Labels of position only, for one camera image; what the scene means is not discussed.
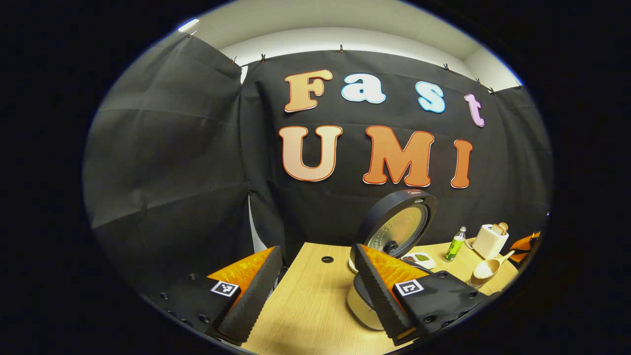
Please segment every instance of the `white toaster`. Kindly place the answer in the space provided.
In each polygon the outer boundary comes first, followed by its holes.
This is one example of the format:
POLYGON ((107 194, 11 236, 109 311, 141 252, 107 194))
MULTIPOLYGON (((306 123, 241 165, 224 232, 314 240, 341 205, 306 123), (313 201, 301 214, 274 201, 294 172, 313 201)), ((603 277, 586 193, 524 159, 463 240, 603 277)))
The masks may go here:
POLYGON ((509 234, 501 236, 491 230, 492 224, 484 224, 480 227, 477 237, 471 247, 484 259, 496 258, 504 247, 509 234))

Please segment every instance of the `small plate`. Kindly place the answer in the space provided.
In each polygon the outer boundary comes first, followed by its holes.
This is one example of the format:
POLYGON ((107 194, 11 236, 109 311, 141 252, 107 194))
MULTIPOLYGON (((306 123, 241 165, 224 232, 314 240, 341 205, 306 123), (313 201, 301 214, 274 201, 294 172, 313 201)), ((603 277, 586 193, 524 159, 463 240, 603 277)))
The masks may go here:
POLYGON ((432 259, 432 257, 431 257, 431 256, 429 256, 427 253, 408 253, 408 254, 403 255, 403 256, 401 257, 401 259, 403 259, 403 258, 404 258, 404 257, 406 257, 406 256, 410 256, 410 257, 412 257, 412 259, 414 259, 414 263, 415 263, 415 264, 420 265, 420 266, 422 266, 422 267, 424 267, 424 268, 426 268, 426 269, 431 270, 431 269, 433 269, 433 268, 435 268, 435 267, 436 267, 436 262, 435 262, 435 261, 434 261, 434 259, 432 259), (418 255, 418 256, 421 256, 421 255, 422 255, 422 256, 424 256, 425 258, 427 258, 427 260, 424 260, 424 261, 420 262, 420 261, 418 261, 418 259, 416 258, 416 256, 417 256, 417 255, 418 255))

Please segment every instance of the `blue letter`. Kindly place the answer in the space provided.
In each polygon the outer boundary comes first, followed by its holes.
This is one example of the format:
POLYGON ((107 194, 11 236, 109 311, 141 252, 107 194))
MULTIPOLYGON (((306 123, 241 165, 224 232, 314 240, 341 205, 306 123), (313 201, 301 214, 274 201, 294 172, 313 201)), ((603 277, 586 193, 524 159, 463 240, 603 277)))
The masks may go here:
POLYGON ((421 104, 423 110, 436 112, 437 114, 445 111, 445 101, 442 99, 443 93, 438 85, 419 81, 416 83, 416 92, 421 95, 418 98, 418 103, 421 104))
POLYGON ((342 97, 349 101, 368 101, 371 104, 380 104, 386 96, 381 92, 381 81, 370 74, 352 74, 344 79, 347 86, 342 88, 342 97))

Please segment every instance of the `ceiling light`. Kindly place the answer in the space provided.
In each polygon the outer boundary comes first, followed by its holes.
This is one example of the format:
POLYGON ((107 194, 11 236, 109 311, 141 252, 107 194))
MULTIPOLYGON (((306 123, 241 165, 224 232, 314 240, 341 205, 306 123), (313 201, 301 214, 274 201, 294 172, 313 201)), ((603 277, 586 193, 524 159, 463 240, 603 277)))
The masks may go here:
POLYGON ((197 22, 199 22, 198 19, 191 20, 189 23, 187 23, 186 25, 178 28, 177 30, 180 31, 180 32, 184 32, 184 31, 188 30, 191 26, 195 25, 197 22))

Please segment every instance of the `white wall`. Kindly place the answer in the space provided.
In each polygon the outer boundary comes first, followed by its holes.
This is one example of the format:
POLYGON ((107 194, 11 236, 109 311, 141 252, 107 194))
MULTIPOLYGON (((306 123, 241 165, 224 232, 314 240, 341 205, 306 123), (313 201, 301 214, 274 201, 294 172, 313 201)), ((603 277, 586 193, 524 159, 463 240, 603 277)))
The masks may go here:
POLYGON ((339 45, 349 51, 370 51, 395 54, 417 59, 442 67, 443 63, 456 73, 474 78, 462 60, 429 45, 383 32, 345 27, 301 28, 263 35, 220 49, 226 56, 237 57, 237 64, 244 65, 261 59, 285 54, 339 50, 339 45))
POLYGON ((495 91, 516 87, 517 83, 522 84, 498 57, 484 47, 472 53, 464 63, 476 78, 480 78, 482 85, 492 87, 495 91))

